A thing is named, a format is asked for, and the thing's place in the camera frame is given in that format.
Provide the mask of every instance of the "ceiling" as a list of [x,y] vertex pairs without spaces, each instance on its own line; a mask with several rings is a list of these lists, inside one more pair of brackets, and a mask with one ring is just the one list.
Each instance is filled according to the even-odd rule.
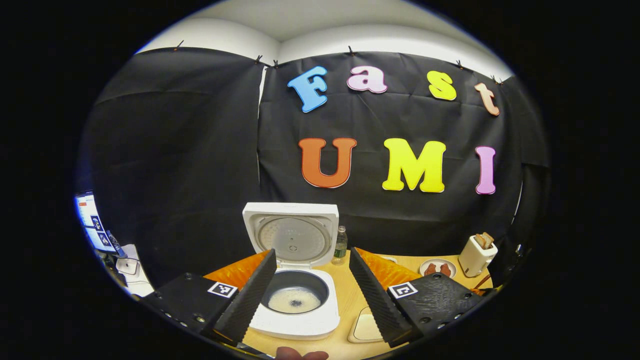
[[487,48],[443,18],[403,0],[226,0],[190,15],[236,22],[279,42],[347,25],[386,24],[439,33]]

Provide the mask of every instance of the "wooden table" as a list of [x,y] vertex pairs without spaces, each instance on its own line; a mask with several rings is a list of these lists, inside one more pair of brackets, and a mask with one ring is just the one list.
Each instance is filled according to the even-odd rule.
[[[260,350],[265,354],[275,356],[278,347],[291,347],[296,349],[302,355],[311,351],[325,351],[329,354],[329,359],[336,360],[360,360],[367,357],[375,356],[388,352],[391,348],[384,341],[375,343],[354,344],[347,340],[349,331],[353,322],[356,320],[360,311],[367,307],[367,301],[364,299],[358,284],[353,275],[349,271],[349,255],[350,251],[344,257],[344,264],[333,265],[328,263],[315,269],[329,273],[333,277],[335,283],[336,296],[338,298],[338,312],[340,314],[340,324],[327,338],[315,341],[300,341],[274,338],[249,328],[244,336],[243,343],[248,346]],[[453,279],[460,284],[471,289],[475,287],[484,277],[489,274],[485,269],[480,275],[475,277],[466,277],[462,273],[460,264],[458,263],[458,255],[451,256],[395,256],[387,254],[379,254],[381,256],[389,256],[395,258],[399,265],[405,266],[410,270],[419,271],[420,265],[429,259],[446,259],[454,263],[458,268]],[[489,278],[482,288],[491,288],[493,283]]]

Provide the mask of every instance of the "open lid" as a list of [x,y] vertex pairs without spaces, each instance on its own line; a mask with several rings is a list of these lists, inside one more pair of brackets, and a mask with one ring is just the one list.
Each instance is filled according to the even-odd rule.
[[243,218],[256,253],[275,249],[283,268],[312,268],[333,257],[336,205],[249,202]]

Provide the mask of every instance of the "white wall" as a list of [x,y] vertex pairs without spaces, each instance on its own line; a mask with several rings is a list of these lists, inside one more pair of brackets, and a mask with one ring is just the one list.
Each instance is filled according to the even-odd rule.
[[333,53],[387,51],[414,54],[455,63],[460,60],[485,76],[505,80],[513,73],[498,57],[445,35],[393,25],[353,25],[316,31],[300,37],[277,40],[234,22],[218,19],[189,19],[170,27],[139,52],[161,47],[204,47],[234,53],[272,65]]

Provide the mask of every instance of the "foam letter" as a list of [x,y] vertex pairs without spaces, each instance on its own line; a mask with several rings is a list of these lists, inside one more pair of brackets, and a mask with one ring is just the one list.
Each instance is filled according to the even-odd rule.
[[495,193],[493,184],[493,156],[495,150],[489,146],[476,147],[476,154],[480,157],[480,183],[476,186],[478,194]]
[[496,107],[496,105],[493,105],[493,92],[487,89],[486,85],[483,83],[474,86],[474,88],[480,92],[484,107],[487,111],[489,111],[489,114],[498,116],[498,114],[500,114],[500,110],[498,109],[498,107]]
[[338,165],[334,175],[327,176],[320,171],[320,151],[326,141],[317,138],[302,139],[298,146],[302,148],[302,177],[318,188],[337,188],[349,180],[351,174],[351,149],[358,142],[351,138],[337,138],[333,146],[338,149]]
[[376,94],[387,91],[385,73],[382,70],[373,66],[356,66],[351,69],[352,74],[361,74],[365,71],[367,72],[366,75],[353,75],[347,79],[347,86],[353,90],[369,90]]
[[442,154],[447,147],[443,143],[426,143],[417,160],[405,139],[386,139],[385,147],[389,149],[389,176],[382,183],[383,189],[402,190],[404,188],[404,183],[400,180],[400,171],[402,171],[411,190],[415,189],[424,173],[424,181],[420,184],[420,190],[429,193],[444,191]]
[[453,100],[456,98],[456,89],[451,86],[453,80],[444,72],[429,71],[427,80],[431,83],[429,91],[436,99]]
[[287,84],[288,87],[296,89],[298,96],[302,99],[302,112],[308,113],[326,103],[326,96],[318,95],[316,92],[316,89],[326,91],[326,83],[318,75],[326,75],[326,69],[322,66],[316,66]]

